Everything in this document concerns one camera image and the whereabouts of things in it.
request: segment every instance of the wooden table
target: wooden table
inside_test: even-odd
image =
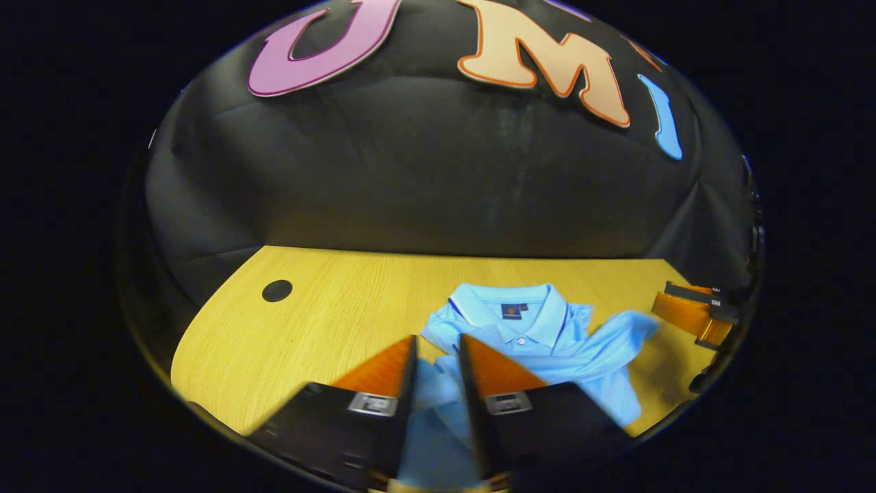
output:
[[[269,303],[262,290],[293,291]],[[519,287],[552,283],[569,303],[593,305],[589,333],[624,310],[649,312],[666,281],[685,279],[663,260],[531,260],[375,254],[265,246],[209,299],[173,357],[171,382],[189,401],[249,434],[304,382],[336,378],[408,334],[462,282]],[[442,351],[420,338],[420,357]],[[694,398],[691,381],[714,352],[661,322],[629,365],[642,414],[638,435]]]

